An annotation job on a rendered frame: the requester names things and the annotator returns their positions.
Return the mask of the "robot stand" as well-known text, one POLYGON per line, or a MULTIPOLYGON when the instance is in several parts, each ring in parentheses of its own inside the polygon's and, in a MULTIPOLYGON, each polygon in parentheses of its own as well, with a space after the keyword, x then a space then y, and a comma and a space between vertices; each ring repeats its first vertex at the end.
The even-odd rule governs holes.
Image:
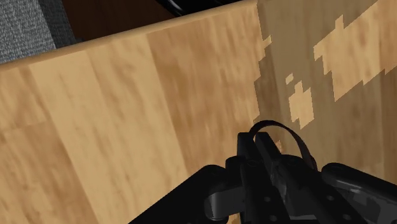
POLYGON ((241 0, 155 0, 176 17, 236 3, 241 0))

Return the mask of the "thin black curved band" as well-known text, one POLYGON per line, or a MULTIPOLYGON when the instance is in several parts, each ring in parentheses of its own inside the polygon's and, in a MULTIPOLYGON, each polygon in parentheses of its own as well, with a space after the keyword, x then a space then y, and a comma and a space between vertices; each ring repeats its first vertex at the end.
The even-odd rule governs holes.
POLYGON ((250 128, 249 134, 250 134, 251 137, 254 137, 257 133, 259 133, 259 131, 262 128, 268 127, 268 126, 277 126, 277 127, 281 127, 283 129, 287 130, 292 135, 292 137, 295 139, 295 141, 296 141, 296 143, 297 143, 297 145, 299 147, 299 150, 300 150, 300 153, 301 153, 303 161, 311 169, 314 169, 315 171, 318 171, 317 163, 316 163, 314 157, 310 154, 310 151, 309 151, 307 145, 304 143, 303 139, 296 132, 294 132, 293 130, 291 130, 287 126, 285 126, 285 125, 283 125, 283 124, 281 124, 281 123, 279 123, 277 121, 274 121, 274 120, 262 120, 262 121, 259 121, 259 122, 255 123, 250 128))

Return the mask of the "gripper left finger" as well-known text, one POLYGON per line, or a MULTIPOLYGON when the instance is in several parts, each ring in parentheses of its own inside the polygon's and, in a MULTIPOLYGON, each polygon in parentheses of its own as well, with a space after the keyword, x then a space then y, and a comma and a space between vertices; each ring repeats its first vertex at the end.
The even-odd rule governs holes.
POLYGON ((241 213, 253 217, 254 173, 263 160, 253 135, 237 135, 237 154, 226 167, 206 165, 129 224, 227 224, 241 213))

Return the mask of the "light wooden table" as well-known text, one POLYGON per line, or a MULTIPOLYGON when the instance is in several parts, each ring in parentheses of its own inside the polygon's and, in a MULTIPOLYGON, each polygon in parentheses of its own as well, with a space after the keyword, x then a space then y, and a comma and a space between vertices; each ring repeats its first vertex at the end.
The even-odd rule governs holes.
POLYGON ((0 224, 127 224, 276 120, 397 183, 397 0, 243 0, 0 66, 0 224))

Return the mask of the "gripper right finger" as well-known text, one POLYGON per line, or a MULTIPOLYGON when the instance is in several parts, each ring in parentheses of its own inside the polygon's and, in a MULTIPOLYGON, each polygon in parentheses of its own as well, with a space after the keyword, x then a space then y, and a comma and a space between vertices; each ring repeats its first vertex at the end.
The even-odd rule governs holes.
POLYGON ((270 135, 255 143, 292 220, 316 224, 397 224, 397 185, 347 165, 317 168, 306 144, 292 136, 300 156, 282 154, 270 135))

